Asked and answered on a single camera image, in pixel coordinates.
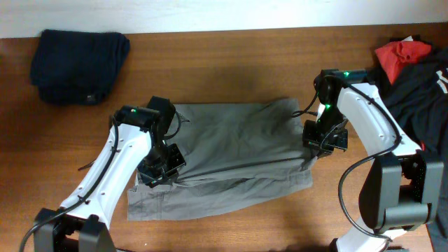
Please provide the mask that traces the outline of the black printed t-shirt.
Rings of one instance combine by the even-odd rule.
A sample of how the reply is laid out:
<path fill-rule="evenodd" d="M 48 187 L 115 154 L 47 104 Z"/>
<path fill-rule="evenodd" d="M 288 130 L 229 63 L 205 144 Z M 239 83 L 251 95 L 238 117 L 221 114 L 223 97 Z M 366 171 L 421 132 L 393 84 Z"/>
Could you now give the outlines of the black printed t-shirt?
<path fill-rule="evenodd" d="M 421 41 L 432 46 L 428 56 L 406 66 L 390 84 L 379 60 L 367 72 L 382 101 L 399 126 L 423 151 L 435 153 L 444 163 L 437 216 L 428 225 L 434 251 L 447 250 L 447 48 L 426 42 L 419 35 L 391 38 Z"/>

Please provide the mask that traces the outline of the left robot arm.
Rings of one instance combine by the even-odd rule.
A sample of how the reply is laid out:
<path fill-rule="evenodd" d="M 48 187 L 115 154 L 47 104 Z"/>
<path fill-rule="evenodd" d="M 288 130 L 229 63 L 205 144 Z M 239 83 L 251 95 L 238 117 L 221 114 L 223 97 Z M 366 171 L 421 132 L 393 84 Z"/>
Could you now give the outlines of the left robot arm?
<path fill-rule="evenodd" d="M 180 115 L 167 101 L 124 106 L 112 116 L 108 140 L 78 187 L 58 210 L 42 209 L 25 235 L 35 251 L 115 251 L 109 228 L 116 204 L 134 172 L 150 188 L 174 180 L 185 165 L 179 148 L 166 141 Z"/>

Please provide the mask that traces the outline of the grey shorts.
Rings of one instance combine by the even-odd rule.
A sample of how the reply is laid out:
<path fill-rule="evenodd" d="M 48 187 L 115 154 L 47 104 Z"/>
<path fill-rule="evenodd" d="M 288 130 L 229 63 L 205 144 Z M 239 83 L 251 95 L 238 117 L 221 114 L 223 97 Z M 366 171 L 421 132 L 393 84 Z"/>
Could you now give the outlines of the grey shorts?
<path fill-rule="evenodd" d="M 294 98 L 268 104 L 177 104 L 169 131 L 178 176 L 127 192 L 129 221 L 184 221 L 237 211 L 310 188 L 316 155 L 302 143 Z"/>

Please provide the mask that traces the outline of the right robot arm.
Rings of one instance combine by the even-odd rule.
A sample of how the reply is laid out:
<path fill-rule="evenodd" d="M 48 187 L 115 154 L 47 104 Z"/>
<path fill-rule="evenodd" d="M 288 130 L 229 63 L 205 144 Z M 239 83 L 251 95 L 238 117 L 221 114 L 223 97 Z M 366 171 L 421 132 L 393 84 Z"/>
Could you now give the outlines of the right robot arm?
<path fill-rule="evenodd" d="M 443 161 L 423 151 L 393 118 L 365 71 L 322 70 L 314 79 L 319 108 L 304 124 L 304 147 L 318 157 L 346 151 L 351 123 L 367 157 L 352 164 L 339 179 L 339 204 L 351 229 L 329 245 L 330 251 L 389 251 L 392 241 L 435 220 Z M 354 220 L 343 199 L 343 185 L 357 167 L 371 168 L 358 197 Z"/>

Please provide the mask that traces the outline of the red garment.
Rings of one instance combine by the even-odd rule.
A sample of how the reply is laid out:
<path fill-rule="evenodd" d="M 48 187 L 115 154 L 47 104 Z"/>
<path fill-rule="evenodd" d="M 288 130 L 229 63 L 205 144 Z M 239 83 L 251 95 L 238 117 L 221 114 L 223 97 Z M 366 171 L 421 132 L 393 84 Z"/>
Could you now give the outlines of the red garment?
<path fill-rule="evenodd" d="M 431 50 L 431 45 L 421 41 L 394 41 L 374 52 L 390 84 L 394 84 L 406 66 L 418 63 L 428 56 Z"/>

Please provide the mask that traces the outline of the folded navy blue garment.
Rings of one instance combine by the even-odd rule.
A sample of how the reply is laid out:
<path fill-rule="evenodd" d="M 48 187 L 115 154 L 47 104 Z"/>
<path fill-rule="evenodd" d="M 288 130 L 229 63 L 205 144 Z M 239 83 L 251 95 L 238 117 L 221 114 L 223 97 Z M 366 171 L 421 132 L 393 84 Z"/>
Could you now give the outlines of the folded navy blue garment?
<path fill-rule="evenodd" d="M 96 105 L 105 100 L 130 52 L 118 32 L 46 29 L 29 77 L 41 100 L 56 105 Z"/>

